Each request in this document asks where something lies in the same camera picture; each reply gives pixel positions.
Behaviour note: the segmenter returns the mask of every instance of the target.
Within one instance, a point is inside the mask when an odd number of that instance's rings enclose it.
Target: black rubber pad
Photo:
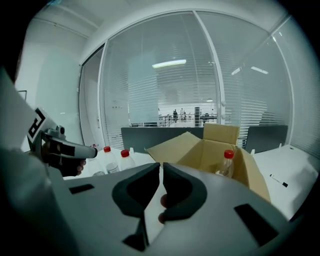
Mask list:
[[[85,184],[85,185],[81,185],[81,186],[75,186],[75,187],[70,187],[69,190],[71,192],[71,194],[78,194],[80,192],[84,192],[87,190],[91,190],[94,189],[95,187],[92,186],[91,184]]]
[[[274,230],[249,204],[234,208],[260,246],[274,239],[278,232]]]
[[[142,218],[159,186],[159,163],[117,183],[112,198],[124,215]]]
[[[169,163],[163,163],[163,185],[167,192],[164,221],[190,218],[207,199],[207,189],[201,180]]]

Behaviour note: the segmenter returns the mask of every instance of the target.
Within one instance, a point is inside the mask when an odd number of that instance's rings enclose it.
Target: box flap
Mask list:
[[[204,125],[203,139],[236,145],[239,131],[239,126],[206,123]]]
[[[244,156],[242,154],[242,151],[238,147],[236,148],[235,153],[234,153],[233,163],[234,163],[235,168],[234,168],[234,172],[232,175],[232,179],[234,179],[234,180],[242,183],[246,187],[250,188],[246,162],[244,160]]]
[[[244,149],[241,148],[240,150],[246,165],[250,189],[256,192],[259,196],[261,196],[268,202],[271,202],[266,181],[261,172],[259,171],[255,159]]]
[[[188,166],[199,170],[205,140],[200,140],[195,144],[178,162],[178,165]]]
[[[146,151],[158,163],[177,163],[199,141],[200,138],[187,131]]]

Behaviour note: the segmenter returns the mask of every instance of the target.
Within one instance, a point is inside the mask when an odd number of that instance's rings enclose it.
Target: desk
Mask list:
[[[116,160],[120,163],[120,149],[112,148]],[[136,165],[154,163],[151,156],[144,153],[133,153],[131,155]],[[301,204],[308,196],[313,184],[315,183],[320,169],[320,161],[308,153],[290,145],[281,148],[257,153],[254,159],[262,173],[267,188],[269,190],[271,203],[275,206],[288,220],[299,209]],[[99,151],[97,159],[103,166],[104,152]],[[284,187],[270,177],[275,175],[279,180],[288,184]],[[84,167],[82,174],[77,177],[65,177],[65,179],[90,177],[88,165]],[[164,211],[160,204],[160,198],[166,194],[163,186],[163,170],[160,168],[160,185],[155,192],[152,200],[144,211],[146,231],[150,243],[156,238],[163,228],[163,224],[158,221],[158,215]]]
[[[271,203],[288,220],[297,212],[314,185],[320,160],[291,145],[253,155],[269,190]],[[270,177],[288,184],[282,184]]]
[[[216,115],[210,114],[209,116],[204,116],[203,114],[200,116],[200,119],[202,120],[215,120],[217,119]]]

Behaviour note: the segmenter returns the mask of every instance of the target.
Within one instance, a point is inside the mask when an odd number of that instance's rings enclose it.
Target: person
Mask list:
[[[166,115],[166,118],[164,120],[165,120],[165,126],[167,126],[167,124],[168,126],[170,126],[171,116],[169,114]]]
[[[181,120],[181,121],[184,119],[183,114],[184,114],[184,109],[181,108],[181,110],[180,110],[180,120]]]
[[[204,114],[204,118],[203,118],[203,126],[205,126],[206,121],[209,119],[209,113],[205,113]]]
[[[1,42],[4,50],[1,52],[0,58],[0,95],[3,96],[8,92],[9,87],[15,86],[28,24],[47,4],[49,4],[48,0],[9,1],[2,7],[2,10],[8,14],[14,11],[14,14],[19,17],[19,22],[11,22],[2,30],[5,40],[3,39]],[[1,122],[3,123],[3,118],[8,115],[7,113],[11,113],[9,109],[12,108],[12,105],[7,105],[4,100],[0,101],[3,103],[1,114],[5,114],[1,115]],[[21,126],[21,130],[14,129],[12,133],[6,134],[13,141],[10,145],[11,148],[6,148],[6,145],[1,143],[0,197],[1,216],[5,220],[1,226],[1,231],[6,234],[1,248],[3,251],[10,250],[13,254],[29,252],[33,255],[41,255],[43,254],[43,248],[46,248],[49,255],[78,255],[78,243],[66,224],[66,217],[62,215],[62,211],[59,209],[56,195],[48,192],[52,191],[52,182],[51,177],[48,176],[46,160],[52,149],[55,153],[60,149],[58,146],[55,148],[52,144],[46,142],[42,145],[41,157],[37,157],[31,152],[22,152],[18,145],[19,138],[16,139],[13,136],[21,136],[18,131],[24,130],[23,127],[28,125],[26,124],[29,122],[28,117],[24,116],[24,113],[29,113],[29,111],[23,104],[14,105],[14,108],[16,111],[20,111],[20,115],[10,116],[10,122],[5,123],[0,128],[0,132],[3,134],[7,131],[7,127],[11,126],[11,123]],[[72,161],[68,169],[77,170],[76,174],[79,175],[85,164],[85,159],[77,159]],[[65,168],[64,164],[59,168],[63,176]],[[7,175],[8,173],[16,174],[10,177]],[[29,202],[28,210],[23,210],[22,203],[25,200]],[[54,239],[57,234],[59,234],[59,241]],[[12,247],[10,245],[10,242],[14,240],[19,241],[19,246]],[[34,241],[37,241],[41,246],[34,246]]]
[[[174,120],[175,123],[176,123],[177,120],[178,120],[178,113],[177,113],[177,110],[176,110],[176,109],[173,111],[173,120]]]

